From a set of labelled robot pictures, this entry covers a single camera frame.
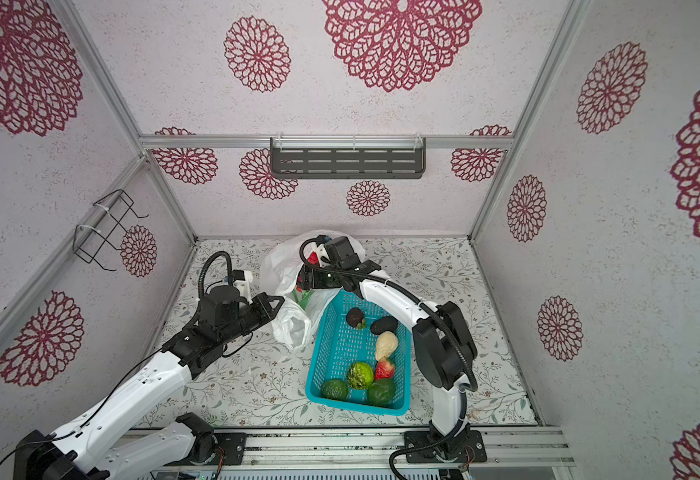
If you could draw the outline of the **dark mangosteen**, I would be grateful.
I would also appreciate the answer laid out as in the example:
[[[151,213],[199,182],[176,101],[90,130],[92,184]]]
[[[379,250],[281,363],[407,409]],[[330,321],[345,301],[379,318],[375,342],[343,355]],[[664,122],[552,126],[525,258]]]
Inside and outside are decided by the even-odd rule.
[[[346,314],[346,323],[354,329],[364,329],[366,327],[366,315],[358,307],[350,309]]]

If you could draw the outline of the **white plastic bag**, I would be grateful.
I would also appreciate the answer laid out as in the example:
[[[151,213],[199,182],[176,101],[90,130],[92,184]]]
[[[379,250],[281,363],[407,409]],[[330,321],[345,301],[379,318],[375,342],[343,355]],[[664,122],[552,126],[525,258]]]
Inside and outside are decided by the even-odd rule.
[[[313,230],[288,239],[267,253],[260,263],[260,291],[285,299],[275,319],[270,323],[274,338],[289,352],[299,352],[312,343],[320,320],[339,288],[306,290],[298,284],[304,264],[299,257],[300,245],[317,236],[330,239],[346,236],[361,260],[366,249],[354,237],[335,230]]]

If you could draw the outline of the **dark avocado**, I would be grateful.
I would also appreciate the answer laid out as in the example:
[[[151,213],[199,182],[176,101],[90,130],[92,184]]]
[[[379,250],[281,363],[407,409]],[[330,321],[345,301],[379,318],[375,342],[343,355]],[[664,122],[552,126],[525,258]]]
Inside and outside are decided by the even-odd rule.
[[[398,326],[398,320],[395,317],[388,315],[374,321],[370,326],[370,332],[376,336],[386,332],[395,333]]]

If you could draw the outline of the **beige pear fruit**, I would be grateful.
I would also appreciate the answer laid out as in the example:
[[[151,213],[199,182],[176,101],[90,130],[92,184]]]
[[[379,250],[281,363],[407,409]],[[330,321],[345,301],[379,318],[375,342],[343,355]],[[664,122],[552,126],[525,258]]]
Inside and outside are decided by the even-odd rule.
[[[376,342],[375,358],[381,361],[389,358],[398,348],[399,340],[397,335],[392,331],[381,333]]]

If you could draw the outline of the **light green custard apple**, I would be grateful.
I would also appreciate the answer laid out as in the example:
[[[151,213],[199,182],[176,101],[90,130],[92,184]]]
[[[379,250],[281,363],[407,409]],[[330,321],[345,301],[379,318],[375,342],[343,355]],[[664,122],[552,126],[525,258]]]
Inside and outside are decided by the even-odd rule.
[[[353,363],[346,375],[346,381],[354,390],[367,390],[375,380],[375,372],[371,365],[365,362]]]

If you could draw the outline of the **red dragon fruit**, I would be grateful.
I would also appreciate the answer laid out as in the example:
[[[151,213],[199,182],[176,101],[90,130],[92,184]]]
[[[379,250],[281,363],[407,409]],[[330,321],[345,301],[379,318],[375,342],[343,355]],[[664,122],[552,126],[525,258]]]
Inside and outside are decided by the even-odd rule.
[[[319,265],[320,261],[316,254],[312,252],[308,257],[308,262],[312,265]],[[306,310],[309,304],[310,298],[313,295],[312,290],[304,290],[300,284],[297,284],[295,289],[292,291],[293,300],[303,309]]]

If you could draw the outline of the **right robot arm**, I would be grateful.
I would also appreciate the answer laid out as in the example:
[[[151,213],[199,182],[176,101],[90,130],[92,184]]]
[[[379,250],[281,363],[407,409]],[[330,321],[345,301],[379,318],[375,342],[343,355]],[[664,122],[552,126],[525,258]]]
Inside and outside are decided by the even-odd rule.
[[[298,285],[308,291],[342,288],[392,314],[412,334],[419,371],[432,386],[433,417],[428,441],[390,454],[397,479],[404,475],[396,460],[432,453],[445,461],[458,457],[469,444],[468,394],[478,390],[473,362],[478,351],[460,307],[452,302],[426,301],[396,283],[380,265],[361,260],[349,238],[318,235],[302,242],[298,255],[303,269]]]

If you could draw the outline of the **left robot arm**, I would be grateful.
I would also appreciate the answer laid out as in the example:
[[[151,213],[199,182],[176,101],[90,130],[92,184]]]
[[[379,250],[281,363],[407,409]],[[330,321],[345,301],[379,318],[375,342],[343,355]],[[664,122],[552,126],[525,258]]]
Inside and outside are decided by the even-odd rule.
[[[153,353],[137,362],[108,395],[49,434],[34,430],[4,456],[15,479],[137,479],[180,460],[206,464],[220,452],[215,429],[187,413],[168,426],[121,444],[125,433],[157,404],[200,376],[228,346],[252,338],[273,321],[285,300],[248,290],[247,274],[233,267],[211,288],[205,277],[226,251],[213,253],[197,282],[197,308],[191,320]]]

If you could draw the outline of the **teal plastic basket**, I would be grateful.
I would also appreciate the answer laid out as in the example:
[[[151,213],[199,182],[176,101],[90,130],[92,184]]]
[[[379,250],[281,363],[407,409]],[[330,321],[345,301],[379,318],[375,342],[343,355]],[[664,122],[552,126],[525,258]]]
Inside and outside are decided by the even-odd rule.
[[[354,329],[346,323],[347,312],[358,307],[366,315],[366,327]],[[412,376],[412,336],[403,325],[399,325],[395,334],[399,340],[397,350],[389,357],[396,365],[392,378],[397,392],[394,400],[387,407],[372,406],[367,403],[367,390],[350,388],[350,395],[345,401],[325,399],[320,394],[324,381],[343,379],[349,367],[355,362],[365,362],[375,372],[375,358],[378,336],[370,332],[371,324],[388,312],[378,305],[357,296],[340,292],[328,305],[320,320],[316,335],[315,348],[306,383],[307,398],[319,405],[351,410],[377,416],[402,416],[408,412],[411,396]]]

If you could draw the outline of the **red strawberry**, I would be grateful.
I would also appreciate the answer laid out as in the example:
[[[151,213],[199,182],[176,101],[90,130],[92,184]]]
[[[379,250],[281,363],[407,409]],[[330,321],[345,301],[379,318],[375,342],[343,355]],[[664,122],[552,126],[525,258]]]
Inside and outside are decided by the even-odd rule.
[[[374,378],[376,380],[392,379],[396,372],[396,365],[390,358],[382,358],[375,367]]]

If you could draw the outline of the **green avocado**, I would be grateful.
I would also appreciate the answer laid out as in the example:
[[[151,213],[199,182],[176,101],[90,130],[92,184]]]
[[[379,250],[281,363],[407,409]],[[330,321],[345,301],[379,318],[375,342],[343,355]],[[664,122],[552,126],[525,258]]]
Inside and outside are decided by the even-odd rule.
[[[320,394],[325,399],[345,401],[350,395],[350,387],[343,379],[329,379],[322,383]]]

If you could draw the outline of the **dark green round fruit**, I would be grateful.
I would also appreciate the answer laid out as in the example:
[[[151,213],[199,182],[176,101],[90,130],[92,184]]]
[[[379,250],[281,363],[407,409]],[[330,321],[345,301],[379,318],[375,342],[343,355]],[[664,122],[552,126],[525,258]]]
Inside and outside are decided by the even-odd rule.
[[[367,390],[367,403],[377,407],[387,407],[395,398],[397,392],[392,378],[375,380]]]

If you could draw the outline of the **grey wall shelf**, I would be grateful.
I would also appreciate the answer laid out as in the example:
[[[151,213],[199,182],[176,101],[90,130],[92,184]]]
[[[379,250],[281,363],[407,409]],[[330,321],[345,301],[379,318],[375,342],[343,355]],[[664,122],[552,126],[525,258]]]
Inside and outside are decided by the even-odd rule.
[[[279,180],[416,180],[427,142],[401,139],[270,139],[270,169]]]

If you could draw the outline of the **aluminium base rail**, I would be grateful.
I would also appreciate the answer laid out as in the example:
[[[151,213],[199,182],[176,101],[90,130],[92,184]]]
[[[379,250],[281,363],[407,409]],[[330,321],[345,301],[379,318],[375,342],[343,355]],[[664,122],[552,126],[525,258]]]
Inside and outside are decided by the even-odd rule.
[[[426,426],[219,428],[206,464],[173,461],[150,479],[577,479],[557,427],[473,426],[442,445]]]

